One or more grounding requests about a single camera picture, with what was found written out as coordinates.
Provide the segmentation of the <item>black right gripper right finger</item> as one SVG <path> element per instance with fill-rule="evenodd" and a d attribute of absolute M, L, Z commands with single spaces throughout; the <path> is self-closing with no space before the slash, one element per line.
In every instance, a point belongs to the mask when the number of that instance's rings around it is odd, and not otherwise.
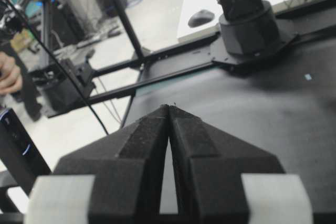
<path fill-rule="evenodd" d="M 241 175 L 285 173 L 276 155 L 169 106 L 179 211 L 192 223 L 247 223 Z"/>

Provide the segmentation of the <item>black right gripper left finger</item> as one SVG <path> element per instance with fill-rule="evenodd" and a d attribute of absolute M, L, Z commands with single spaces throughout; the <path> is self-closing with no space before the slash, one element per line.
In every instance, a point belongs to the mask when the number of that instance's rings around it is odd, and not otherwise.
<path fill-rule="evenodd" d="M 89 223 L 152 223 L 159 215 L 168 106 L 63 156 L 54 175 L 94 175 Z"/>

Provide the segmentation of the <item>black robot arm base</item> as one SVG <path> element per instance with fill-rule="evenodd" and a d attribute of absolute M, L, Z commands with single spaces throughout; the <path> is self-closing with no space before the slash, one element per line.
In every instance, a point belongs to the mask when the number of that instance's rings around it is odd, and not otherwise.
<path fill-rule="evenodd" d="M 219 38 L 211 44 L 215 62 L 243 66 L 278 55 L 297 37 L 293 22 L 275 17 L 266 0 L 217 0 Z"/>

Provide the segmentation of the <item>person's hand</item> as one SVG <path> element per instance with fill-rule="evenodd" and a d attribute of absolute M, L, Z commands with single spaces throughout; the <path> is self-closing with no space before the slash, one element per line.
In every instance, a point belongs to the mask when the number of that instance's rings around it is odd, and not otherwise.
<path fill-rule="evenodd" d="M 13 57 L 1 52 L 1 95 L 15 93 L 22 89 L 23 79 L 20 67 Z"/>

